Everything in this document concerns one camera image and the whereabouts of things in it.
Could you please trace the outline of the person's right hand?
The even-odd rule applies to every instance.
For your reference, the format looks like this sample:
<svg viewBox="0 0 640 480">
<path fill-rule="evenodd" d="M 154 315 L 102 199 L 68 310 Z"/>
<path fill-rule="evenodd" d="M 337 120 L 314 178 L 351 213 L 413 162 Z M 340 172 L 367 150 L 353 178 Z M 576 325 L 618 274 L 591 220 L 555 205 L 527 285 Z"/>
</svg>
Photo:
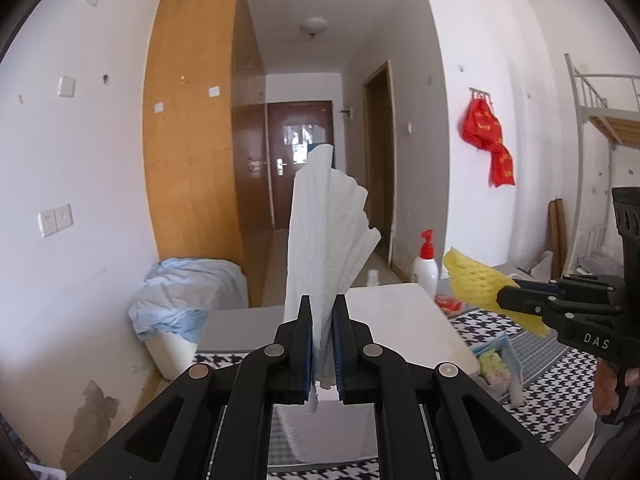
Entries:
<svg viewBox="0 0 640 480">
<path fill-rule="evenodd" d="M 598 361 L 593 377 L 592 407 L 599 416 L 609 415 L 618 409 L 620 397 L 616 392 L 617 373 L 608 362 Z"/>
</svg>

